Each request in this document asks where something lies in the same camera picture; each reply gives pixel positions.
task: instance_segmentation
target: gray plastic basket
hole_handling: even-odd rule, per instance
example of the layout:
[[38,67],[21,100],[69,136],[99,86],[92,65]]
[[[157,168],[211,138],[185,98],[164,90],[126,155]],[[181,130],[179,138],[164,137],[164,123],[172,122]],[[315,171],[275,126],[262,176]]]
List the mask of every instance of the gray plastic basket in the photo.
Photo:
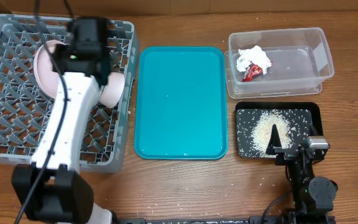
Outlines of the gray plastic basket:
[[[67,43],[61,17],[41,17],[46,40]],[[113,109],[96,105],[81,149],[81,170],[117,172],[124,160],[128,106],[137,72],[139,40],[134,25],[111,21],[109,48],[114,70],[125,76],[124,93]],[[0,15],[0,163],[29,163],[50,116],[53,101],[38,87],[34,54],[42,45],[32,16]]]

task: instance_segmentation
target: teal tray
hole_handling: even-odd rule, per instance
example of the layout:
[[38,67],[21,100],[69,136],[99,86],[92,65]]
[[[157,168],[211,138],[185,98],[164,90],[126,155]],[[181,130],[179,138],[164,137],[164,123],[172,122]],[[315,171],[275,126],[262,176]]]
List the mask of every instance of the teal tray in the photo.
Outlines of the teal tray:
[[220,159],[227,151],[223,53],[149,47],[140,55],[135,151],[145,159]]

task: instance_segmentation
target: wooden floor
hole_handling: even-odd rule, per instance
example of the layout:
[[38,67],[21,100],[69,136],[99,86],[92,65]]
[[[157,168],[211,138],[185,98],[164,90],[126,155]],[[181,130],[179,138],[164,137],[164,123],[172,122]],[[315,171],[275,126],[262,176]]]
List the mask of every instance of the wooden floor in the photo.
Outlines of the wooden floor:
[[[331,213],[337,223],[358,223],[358,11],[113,19],[134,23],[142,50],[154,45],[204,45],[225,52],[228,37],[234,32],[322,28],[333,57],[335,76],[324,82],[318,95],[264,101],[314,101],[319,105],[331,149],[326,160],[315,165],[314,172],[339,186]],[[289,189],[284,167],[237,155],[234,107],[239,100],[228,96],[229,150],[222,159],[141,159],[134,151],[136,86],[137,83],[132,92],[124,167],[117,174],[82,173],[100,206],[116,211],[119,217],[240,218],[261,215],[272,200]],[[10,184],[11,174],[12,166],[0,165],[0,223],[12,223],[20,208]],[[286,199],[274,206],[271,213],[279,214],[291,207],[291,202]]]

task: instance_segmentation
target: black baking pan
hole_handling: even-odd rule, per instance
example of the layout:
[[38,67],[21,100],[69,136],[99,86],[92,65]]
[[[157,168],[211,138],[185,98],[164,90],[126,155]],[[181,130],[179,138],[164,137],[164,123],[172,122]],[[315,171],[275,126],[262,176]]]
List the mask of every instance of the black baking pan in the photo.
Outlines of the black baking pan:
[[288,121],[289,127],[294,128],[289,133],[293,141],[292,147],[297,147],[310,134],[310,125],[316,128],[318,135],[323,135],[320,109],[312,102],[240,102],[236,105],[236,139],[237,151],[240,157],[267,158],[264,153],[255,150],[252,130],[262,113],[280,113]]

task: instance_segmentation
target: clear plastic container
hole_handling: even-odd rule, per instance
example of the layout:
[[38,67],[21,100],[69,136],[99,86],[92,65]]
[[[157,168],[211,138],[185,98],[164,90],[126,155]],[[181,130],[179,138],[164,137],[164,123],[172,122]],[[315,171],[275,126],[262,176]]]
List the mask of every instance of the clear plastic container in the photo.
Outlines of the clear plastic container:
[[[266,75],[242,82],[237,70],[239,49],[259,45],[273,65]],[[321,83],[334,75],[334,65],[320,28],[263,30],[229,36],[225,53],[227,91],[233,99],[317,94]]]

